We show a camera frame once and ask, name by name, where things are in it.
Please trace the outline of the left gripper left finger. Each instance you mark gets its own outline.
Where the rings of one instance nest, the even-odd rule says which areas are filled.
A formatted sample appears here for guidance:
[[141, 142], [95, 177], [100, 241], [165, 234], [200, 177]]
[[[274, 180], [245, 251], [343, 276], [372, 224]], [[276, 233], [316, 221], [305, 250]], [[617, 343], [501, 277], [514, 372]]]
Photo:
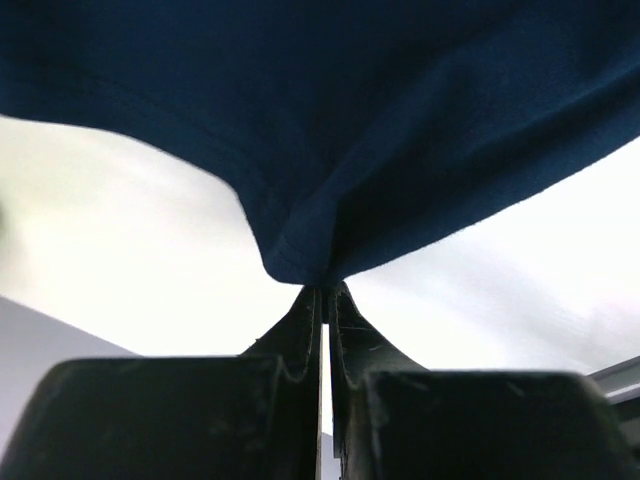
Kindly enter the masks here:
[[314, 479], [322, 295], [304, 288], [237, 356], [55, 365], [1, 462], [5, 479]]

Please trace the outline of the navy blue t shirt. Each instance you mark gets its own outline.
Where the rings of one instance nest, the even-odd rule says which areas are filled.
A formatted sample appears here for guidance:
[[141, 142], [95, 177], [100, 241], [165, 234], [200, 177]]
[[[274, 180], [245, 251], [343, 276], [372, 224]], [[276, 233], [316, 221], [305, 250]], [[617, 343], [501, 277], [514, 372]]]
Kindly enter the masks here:
[[5, 1], [1, 111], [224, 180], [277, 281], [323, 285], [639, 134], [635, 1]]

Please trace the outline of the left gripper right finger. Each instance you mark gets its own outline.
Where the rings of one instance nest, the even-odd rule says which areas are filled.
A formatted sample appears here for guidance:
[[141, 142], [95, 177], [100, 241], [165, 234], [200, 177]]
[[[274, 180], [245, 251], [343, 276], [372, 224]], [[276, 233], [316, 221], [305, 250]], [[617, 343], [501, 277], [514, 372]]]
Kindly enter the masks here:
[[571, 372], [434, 371], [325, 293], [334, 454], [345, 479], [635, 479], [614, 409]]

